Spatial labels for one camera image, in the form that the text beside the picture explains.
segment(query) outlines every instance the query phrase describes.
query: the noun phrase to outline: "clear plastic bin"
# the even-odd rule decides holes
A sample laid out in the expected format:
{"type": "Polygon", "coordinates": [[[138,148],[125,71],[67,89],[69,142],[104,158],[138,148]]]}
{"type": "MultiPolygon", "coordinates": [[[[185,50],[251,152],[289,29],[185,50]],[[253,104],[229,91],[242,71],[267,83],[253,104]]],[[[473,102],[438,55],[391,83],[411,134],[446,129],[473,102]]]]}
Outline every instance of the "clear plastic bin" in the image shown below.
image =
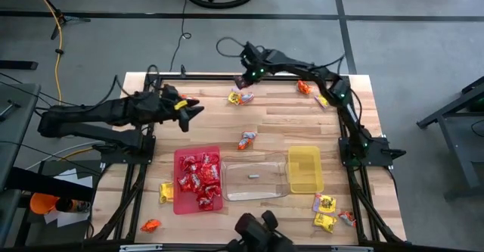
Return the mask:
{"type": "Polygon", "coordinates": [[[316,193],[324,189],[321,155],[315,146],[289,148],[289,183],[293,193],[316,193]]]}
{"type": "Polygon", "coordinates": [[[227,201],[279,198],[289,194],[281,153],[222,158],[222,195],[227,201]]]}

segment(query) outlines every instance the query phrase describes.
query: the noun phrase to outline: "wooden tabletop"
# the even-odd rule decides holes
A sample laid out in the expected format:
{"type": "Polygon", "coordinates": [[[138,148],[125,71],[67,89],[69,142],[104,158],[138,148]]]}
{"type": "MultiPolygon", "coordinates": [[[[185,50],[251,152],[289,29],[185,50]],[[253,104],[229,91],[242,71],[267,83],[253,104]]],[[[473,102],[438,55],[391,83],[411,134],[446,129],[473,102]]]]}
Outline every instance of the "wooden tabletop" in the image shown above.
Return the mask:
{"type": "MultiPolygon", "coordinates": [[[[130,93],[141,91],[144,75],[127,73],[124,89],[130,93]]],[[[379,135],[380,121],[369,76],[354,75],[349,78],[364,108],[362,123],[373,135],[379,135]]],[[[313,194],[225,201],[220,211],[187,215],[175,215],[172,204],[160,204],[158,189],[160,183],[173,181],[173,153],[176,149],[218,145],[223,159],[276,152],[287,155],[287,149],[292,145],[311,145],[321,151],[323,193],[337,199],[337,213],[352,210],[348,178],[338,154],[340,129],[334,108],[323,111],[313,97],[296,92],[295,82],[261,82],[252,86],[246,92],[252,92],[255,98],[240,107],[227,101],[228,93],[234,88],[231,81],[170,80],[166,83],[175,86],[180,94],[198,98],[205,110],[190,122],[190,131],[186,133],[179,129],[178,123],[156,125],[155,158],[147,171],[138,228],[149,219],[158,219],[162,226],[153,233],[138,231],[136,242],[226,244],[232,238],[240,238],[234,226],[243,213],[260,217],[264,211],[271,210],[278,218],[278,230],[296,244],[357,244],[355,228],[347,226],[342,220],[335,225],[333,234],[312,225],[315,217],[313,194]],[[238,151],[241,133],[246,131],[257,132],[258,136],[252,146],[238,151]]],[[[92,220],[96,231],[118,207],[125,174],[126,165],[114,164],[100,181],[92,220]]],[[[389,173],[383,168],[368,167],[368,178],[375,208],[394,233],[405,239],[399,202],[389,173]]],[[[370,238],[368,215],[362,205],[361,214],[365,233],[370,238]]],[[[130,216],[131,207],[126,217],[130,216]]],[[[127,232],[128,225],[129,219],[126,219],[123,234],[127,232]]]]}

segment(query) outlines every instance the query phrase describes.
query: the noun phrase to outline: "gray floor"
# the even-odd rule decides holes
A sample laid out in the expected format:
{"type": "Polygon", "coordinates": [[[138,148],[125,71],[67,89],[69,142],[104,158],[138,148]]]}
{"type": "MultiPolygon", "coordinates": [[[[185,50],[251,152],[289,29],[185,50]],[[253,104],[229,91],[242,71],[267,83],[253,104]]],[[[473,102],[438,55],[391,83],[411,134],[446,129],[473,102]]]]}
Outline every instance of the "gray floor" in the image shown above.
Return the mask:
{"type": "MultiPolygon", "coordinates": [[[[65,11],[179,13],[183,0],[52,0],[65,11]]],[[[343,0],[347,14],[484,15],[484,0],[343,0]]],[[[0,0],[0,9],[45,11],[41,0],[0,0]]],[[[188,13],[206,13],[190,3],[188,13]]],[[[334,0],[253,0],[225,13],[336,14],[334,0]]],[[[60,65],[64,99],[93,103],[105,94],[113,75],[145,71],[149,64],[169,68],[180,20],[94,19],[64,30],[66,54],[60,65]]],[[[396,161],[399,202],[408,240],[415,244],[484,250],[484,201],[452,204],[442,193],[463,184],[438,126],[422,131],[415,122],[458,95],[484,71],[484,23],[349,22],[358,74],[369,74],[384,132],[396,148],[408,151],[396,161]]],[[[39,62],[36,71],[3,71],[23,82],[37,82],[56,95],[51,18],[0,17],[0,58],[39,62]]],[[[324,63],[343,52],[337,21],[187,20],[193,37],[183,40],[174,70],[234,72],[237,60],[219,56],[222,36],[275,47],[304,61],[324,63]]],[[[236,47],[227,45],[228,51],[236,47]]],[[[84,140],[46,139],[33,117],[25,143],[45,151],[84,140]]],[[[23,149],[17,166],[42,158],[23,149]]]]}

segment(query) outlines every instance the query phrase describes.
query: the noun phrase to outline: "red plastic bin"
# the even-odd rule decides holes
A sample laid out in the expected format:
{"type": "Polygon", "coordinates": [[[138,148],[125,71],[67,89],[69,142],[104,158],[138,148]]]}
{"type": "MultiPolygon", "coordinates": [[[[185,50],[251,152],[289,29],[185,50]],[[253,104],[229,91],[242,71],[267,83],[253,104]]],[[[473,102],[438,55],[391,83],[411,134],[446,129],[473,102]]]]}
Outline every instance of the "red plastic bin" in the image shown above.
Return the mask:
{"type": "MultiPolygon", "coordinates": [[[[180,190],[180,185],[178,184],[178,179],[183,178],[186,173],[180,168],[180,157],[191,155],[201,158],[203,153],[217,154],[219,156],[218,165],[220,176],[220,148],[218,146],[178,149],[175,151],[175,160],[173,161],[173,184],[175,192],[173,195],[173,212],[177,215],[205,211],[198,208],[197,195],[193,192],[182,192],[180,190]]],[[[215,196],[213,198],[213,210],[221,210],[223,206],[224,201],[222,196],[215,196]]]]}

